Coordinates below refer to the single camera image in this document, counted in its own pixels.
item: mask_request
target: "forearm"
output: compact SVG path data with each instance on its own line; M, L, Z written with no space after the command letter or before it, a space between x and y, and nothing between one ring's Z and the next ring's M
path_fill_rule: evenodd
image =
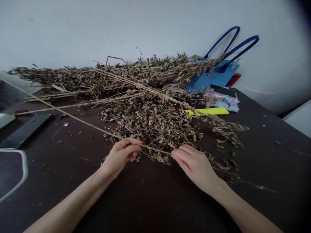
M265 216L239 197L224 181L220 182L211 196L228 211L243 233L282 232Z
M25 232L72 232L111 181L98 170Z

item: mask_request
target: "red object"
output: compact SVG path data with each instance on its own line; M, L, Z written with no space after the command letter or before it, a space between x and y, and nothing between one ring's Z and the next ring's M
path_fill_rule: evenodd
M235 82L241 77L242 75L240 73L235 73L232 78L229 80L229 82L227 83L226 87L231 88L233 86L233 84L235 84Z

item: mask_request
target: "blue bag handle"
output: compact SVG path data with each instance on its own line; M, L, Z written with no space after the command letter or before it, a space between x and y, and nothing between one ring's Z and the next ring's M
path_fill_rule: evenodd
M234 37L232 38L232 40L230 41L228 47L224 50L223 53L225 53L228 48L230 47L230 45L233 43L233 41L236 39L237 35L239 34L240 32L240 27L239 26L235 26L235 27L232 27L230 28L225 34L223 34L223 36L213 45L213 47L211 47L211 49L208 51L208 53L204 56L204 58L207 58L208 57L208 54L215 48L215 46L226 36L229 34L229 32L233 31L234 29L236 29L236 33L234 35Z
M243 51L241 51L238 55L236 55L233 59L231 59L229 62L227 62L226 64L224 64L222 67L219 68L218 72L219 73L224 73L226 71L226 69L228 68L228 66L230 65L231 62L233 62L235 59L237 59L239 56L241 56L243 53L245 53L247 50L249 50L251 47L253 47L258 41L259 41L259 36L252 36L250 38L248 38L247 40L243 41L241 44L239 44L238 46L236 46L234 49L232 49L230 52L228 52L224 59L226 59L227 57L229 57L232 53L234 53L235 51L237 51L239 48L241 48L242 46L246 45L247 43L253 41L253 43L251 43L247 48L245 48Z

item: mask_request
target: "plant debris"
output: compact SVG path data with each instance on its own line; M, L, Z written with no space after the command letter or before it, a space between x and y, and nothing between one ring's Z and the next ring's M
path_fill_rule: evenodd
M66 114L61 114L61 115L58 116L58 118L62 119L63 117L66 117L66 116L67 116Z
M203 137L203 134L198 131L197 126L191 125L191 117L185 112L185 110L191 110L198 115L198 119L208 122L212 126L212 132L225 138L224 140L218 139L215 144L216 149L224 153L218 149L224 148L219 143L229 141L234 147L243 148L244 146L235 132L249 128L195 110L198 105L206 105L206 102L212 104L216 101L206 95L212 90L202 88L197 91L203 94L189 94L161 89L167 83L176 83L177 87L183 88L193 76L199 76L207 69L209 69L207 73L209 75L213 67L221 62L224 56L225 54L222 54L217 59L195 63L195 59L199 58L196 55L191 57L192 60L189 60L185 54L178 54L176 58L166 57L164 59L158 59L154 55L146 61L139 58L133 64L120 58L110 57L120 59L125 64L110 66L107 59L106 64L98 62L96 68L78 69L65 66L62 69L52 70L17 67L8 73L43 85L47 95L41 96L42 100L56 101L68 96L80 98L88 95L94 97L94 100L59 108L97 107L100 110L99 117L103 121L118 123L113 131L115 135L140 139L144 145L158 148L161 151L170 152L184 143L199 149L196 142ZM111 95L112 92L115 95L104 98L106 94ZM28 97L27 101L36 101L36 99ZM116 139L110 137L110 140L115 142ZM167 165L171 163L169 156L159 151L144 147L141 152L151 160L157 160ZM142 154L137 156L136 161L140 160ZM221 166L216 161L213 162L213 165L224 171L230 169L228 166Z
M282 145L282 143L280 143L279 141L274 141L274 144L277 146Z
M218 143L214 143L217 148L224 149L224 146L219 145Z
M218 143L225 143L225 142L227 141L227 139L225 139L225 140L216 139L216 141L217 141Z

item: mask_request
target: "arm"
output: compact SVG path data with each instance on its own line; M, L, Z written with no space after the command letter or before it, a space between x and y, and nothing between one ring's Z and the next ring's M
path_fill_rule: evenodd
M140 140L128 139L142 143ZM138 151L140 147L130 144L127 140L117 142L102 166L93 175L24 233L72 232L109 184L117 178L125 164L135 159Z
M282 232L216 175L204 153L183 145L172 151L172 157L203 192L228 211L243 233Z

